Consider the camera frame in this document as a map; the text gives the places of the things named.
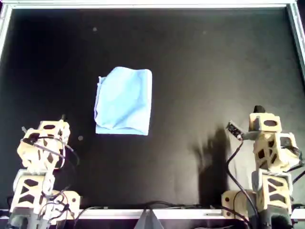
black cable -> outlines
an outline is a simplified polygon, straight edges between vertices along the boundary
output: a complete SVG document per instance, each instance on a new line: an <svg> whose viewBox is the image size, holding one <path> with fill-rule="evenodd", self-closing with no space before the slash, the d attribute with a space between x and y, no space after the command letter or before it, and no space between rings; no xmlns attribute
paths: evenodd
<svg viewBox="0 0 305 229"><path fill-rule="evenodd" d="M254 203L252 202L250 196L248 195L248 193L246 192L246 190L243 188L243 186L241 186L241 184L235 179L235 177L231 174L230 169L229 169L229 164L232 161L232 159L236 156L236 154L239 152L239 150L241 149L241 147L244 144L244 141L241 140L241 144L238 146L238 148L235 150L235 152L230 156L230 158L227 160L226 165L227 165L227 174L229 175L229 177L234 181L234 183L240 188L240 190L244 193L244 195L246 196L247 200L249 201L251 207L254 210L254 213L257 217L257 219L259 219L259 215L258 215L258 211L254 205Z"/></svg>
<svg viewBox="0 0 305 229"><path fill-rule="evenodd" d="M293 182L292 182L292 184L294 185L299 179L301 179L301 177L302 176L304 176L305 175L305 170L302 172L302 173L300 173L294 180L293 180Z"/></svg>
<svg viewBox="0 0 305 229"><path fill-rule="evenodd" d="M286 173L292 172L292 171L294 171L294 170L296 170L298 168L302 168L302 167L304 167L303 164L294 166L294 167L290 168L289 170L287 170Z"/></svg>
<svg viewBox="0 0 305 229"><path fill-rule="evenodd" d="M235 194L234 198L233 198L233 210L234 210L234 211L235 211L235 199L236 199L236 197L237 197L237 195L238 195L239 193L241 193L241 191L238 191L238 192Z"/></svg>
<svg viewBox="0 0 305 229"><path fill-rule="evenodd" d="M73 229L75 228L75 226L76 226L78 220L80 219L80 216L81 216L85 211L90 210L90 209L103 209L103 208L102 208L102 207L98 207L98 206L96 206L96 207L85 208L85 209L84 209L83 211L81 211L81 212L79 213L79 215L75 218L75 220L74 220L74 225L73 225Z"/></svg>
<svg viewBox="0 0 305 229"><path fill-rule="evenodd" d="M220 228L206 228L206 227L199 227L199 228L194 228L194 229L228 229L228 228L232 228L233 225L230 226L224 226L224 227L220 227Z"/></svg>
<svg viewBox="0 0 305 229"><path fill-rule="evenodd" d="M43 208L46 207L46 206L48 206L49 204L53 204L53 205L62 205L62 204L60 204L60 203L54 203L54 202L48 202L48 203L46 203L45 205L43 205L43 206L40 208L40 211L39 211L39 213L38 213L38 218L43 216L43 215L42 215Z"/></svg>
<svg viewBox="0 0 305 229"><path fill-rule="evenodd" d="M8 204L8 208L10 210L10 207L11 207L11 201L10 200L13 200L14 199L14 196L9 196L6 198L6 203Z"/></svg>
<svg viewBox="0 0 305 229"><path fill-rule="evenodd" d="M52 137L52 136L41 136L41 137L38 137L37 139L54 139L56 141L59 141L61 144L63 144L66 148L68 148L70 150L71 153L74 154L75 158L76 158L76 166L78 166L80 164L80 158L78 157L77 153L74 151L74 149L69 146L68 144L64 143L61 139L59 138L55 138L55 137Z"/></svg>
<svg viewBox="0 0 305 229"><path fill-rule="evenodd" d="M59 154L59 153L57 153L57 152L55 152L55 151L53 151L53 150L50 150L50 149L48 149L47 147L41 146L41 145L39 145L39 144L37 144L37 143L31 141L31 140L28 139L28 138L23 138L23 139L21 139L21 141L24 142L24 143L26 143L26 144L29 144L29 145L31 145L31 146L35 146L35 147L37 147L38 149L42 149L42 150L44 150L44 151L48 151L48 152L51 153L51 154L60 156L62 159L65 159L65 157L64 157L63 155L61 155L61 154Z"/></svg>
<svg viewBox="0 0 305 229"><path fill-rule="evenodd" d="M228 212L230 212L232 214L235 214L235 215L239 216L240 218L242 218L244 220L244 222L249 226L250 229L253 229L250 221L247 220L247 218L245 216L243 216L242 214L240 214L240 213L238 213L238 212L236 212L236 211L234 211L232 209L229 209L227 207L224 207L224 206L216 206L215 208L220 208L220 209L226 210L226 211L228 211Z"/></svg>

black mat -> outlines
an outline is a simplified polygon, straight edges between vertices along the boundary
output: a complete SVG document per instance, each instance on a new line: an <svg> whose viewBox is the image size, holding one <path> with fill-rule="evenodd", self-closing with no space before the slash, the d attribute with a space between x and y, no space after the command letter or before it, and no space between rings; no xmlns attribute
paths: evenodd
<svg viewBox="0 0 305 229"><path fill-rule="evenodd" d="M98 76L116 66L153 73L148 136L94 132ZM228 189L227 121L246 128L261 104L302 148L304 103L283 9L14 10L0 67L1 207L21 167L22 126L66 114L81 158L72 188L85 205L208 206ZM251 150L236 161L239 179ZM58 188L72 180L60 176Z"/></svg>

beige 3d-printed part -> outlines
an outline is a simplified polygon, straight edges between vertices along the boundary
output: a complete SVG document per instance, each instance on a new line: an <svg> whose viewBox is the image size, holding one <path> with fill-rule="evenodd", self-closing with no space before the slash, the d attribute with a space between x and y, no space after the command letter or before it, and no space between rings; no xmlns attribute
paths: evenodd
<svg viewBox="0 0 305 229"><path fill-rule="evenodd" d="M256 205L259 212L268 205L285 208L291 214L290 192L287 181L282 177L263 175L263 186L257 192Z"/></svg>
<svg viewBox="0 0 305 229"><path fill-rule="evenodd" d="M10 212L13 212L14 208L32 208L33 212L38 214L41 206L46 203L46 199L41 194L44 178L45 176L21 176Z"/></svg>
<svg viewBox="0 0 305 229"><path fill-rule="evenodd" d="M249 196L255 195L255 193L251 190L246 191ZM243 215L246 219L248 219L248 209L247 209L247 198L241 191L226 191L221 196L222 206L232 209L241 215ZM233 213L222 210L223 216L227 219L241 219L239 216L234 216Z"/></svg>
<svg viewBox="0 0 305 229"><path fill-rule="evenodd" d="M292 133L262 133L254 143L256 168L274 172L287 171L299 163L299 155L282 146L297 148Z"/></svg>
<svg viewBox="0 0 305 229"><path fill-rule="evenodd" d="M54 194L54 195L56 195L57 193L59 193L59 191L54 190L52 192L52 194ZM77 192L74 192L74 191L64 191L63 193L67 198L65 196L64 196L64 198L62 196L58 196L54 202L55 203L62 202L63 204L68 203L73 216L71 215L71 213L69 211L67 211L68 214L67 214L67 212L64 212L64 214L61 217L51 221L52 225L55 225L57 221L65 220L66 217L68 220L75 219L80 212L80 202L81 202L80 195L78 195ZM63 208L64 208L64 205L62 205L62 206L57 205L55 207L55 210L52 213L52 217L59 216L59 214L63 210Z"/></svg>
<svg viewBox="0 0 305 229"><path fill-rule="evenodd" d="M249 117L249 131L281 132L280 117L271 113L251 113Z"/></svg>

blue cloth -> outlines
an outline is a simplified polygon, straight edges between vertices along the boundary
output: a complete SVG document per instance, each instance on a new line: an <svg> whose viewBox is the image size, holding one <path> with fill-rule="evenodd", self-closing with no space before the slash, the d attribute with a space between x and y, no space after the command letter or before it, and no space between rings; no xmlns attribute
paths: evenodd
<svg viewBox="0 0 305 229"><path fill-rule="evenodd" d="M94 106L97 134L148 135L152 72L116 67L99 77Z"/></svg>

folded towel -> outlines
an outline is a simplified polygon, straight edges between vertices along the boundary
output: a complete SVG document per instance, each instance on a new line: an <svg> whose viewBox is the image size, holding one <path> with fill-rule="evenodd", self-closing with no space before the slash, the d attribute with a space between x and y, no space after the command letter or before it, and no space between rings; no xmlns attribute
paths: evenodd
<svg viewBox="0 0 305 229"><path fill-rule="evenodd" d="M97 134L148 135L152 72L116 67L99 77L94 106Z"/></svg>

